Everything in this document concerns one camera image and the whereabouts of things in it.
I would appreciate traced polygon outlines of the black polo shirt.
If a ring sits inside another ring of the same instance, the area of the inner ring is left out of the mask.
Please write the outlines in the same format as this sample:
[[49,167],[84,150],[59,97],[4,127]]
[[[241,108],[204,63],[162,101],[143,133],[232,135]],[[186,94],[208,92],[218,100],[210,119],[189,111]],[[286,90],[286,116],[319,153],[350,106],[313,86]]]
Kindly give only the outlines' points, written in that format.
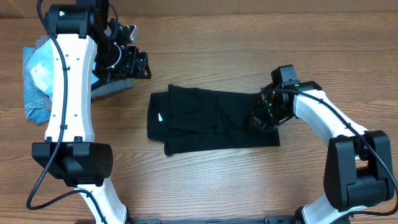
[[214,149],[279,146],[277,130],[249,126],[258,93],[184,88],[169,85],[150,96],[147,136],[164,143],[167,156]]

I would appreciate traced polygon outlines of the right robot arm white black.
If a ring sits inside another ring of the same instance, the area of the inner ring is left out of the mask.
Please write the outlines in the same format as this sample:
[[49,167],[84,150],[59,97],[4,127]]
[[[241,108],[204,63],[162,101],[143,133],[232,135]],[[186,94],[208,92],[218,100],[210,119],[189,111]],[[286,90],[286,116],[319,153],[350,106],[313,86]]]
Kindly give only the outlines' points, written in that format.
[[271,83],[261,89],[248,125],[262,133],[276,130],[290,118],[308,124],[327,147],[324,193],[299,208],[292,223],[349,223],[355,215],[386,217],[373,212],[397,197],[391,143],[383,131],[369,131],[349,119],[315,82]]

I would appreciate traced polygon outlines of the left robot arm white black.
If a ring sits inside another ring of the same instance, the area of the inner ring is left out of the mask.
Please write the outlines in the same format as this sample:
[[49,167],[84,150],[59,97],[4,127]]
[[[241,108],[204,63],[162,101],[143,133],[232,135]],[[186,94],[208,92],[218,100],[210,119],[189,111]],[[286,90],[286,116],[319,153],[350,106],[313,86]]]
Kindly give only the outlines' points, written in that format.
[[83,197],[96,223],[132,223],[110,179],[111,146],[95,141],[91,122],[92,77],[99,85],[128,78],[149,79],[148,55],[135,46],[136,26],[110,19],[106,0],[54,4],[39,18],[51,39],[53,100],[43,142],[32,157],[43,174],[61,179]]

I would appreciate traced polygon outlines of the grey folded garment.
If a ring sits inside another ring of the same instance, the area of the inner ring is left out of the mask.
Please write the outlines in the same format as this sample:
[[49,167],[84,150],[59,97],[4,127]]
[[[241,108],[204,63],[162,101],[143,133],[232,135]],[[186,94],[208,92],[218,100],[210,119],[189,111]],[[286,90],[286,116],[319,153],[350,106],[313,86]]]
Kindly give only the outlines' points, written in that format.
[[[50,37],[43,35],[40,39],[35,40],[35,49],[39,48],[43,45]],[[104,96],[117,93],[120,91],[128,90],[134,87],[132,79],[125,79],[125,80],[116,80],[116,81],[109,81],[106,84],[101,84],[100,80],[92,75],[91,78],[91,100],[95,100],[96,98],[102,98]],[[45,107],[47,110],[51,110],[52,107],[52,100],[45,95]]]

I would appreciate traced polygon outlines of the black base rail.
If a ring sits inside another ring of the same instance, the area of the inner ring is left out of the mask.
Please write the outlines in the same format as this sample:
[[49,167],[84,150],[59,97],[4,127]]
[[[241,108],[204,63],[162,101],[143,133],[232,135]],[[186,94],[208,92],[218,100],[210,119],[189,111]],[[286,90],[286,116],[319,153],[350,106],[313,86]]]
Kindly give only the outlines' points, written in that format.
[[297,224],[294,216],[266,216],[264,218],[236,218],[236,219],[207,219],[207,220],[160,220],[153,219],[133,219],[133,224]]

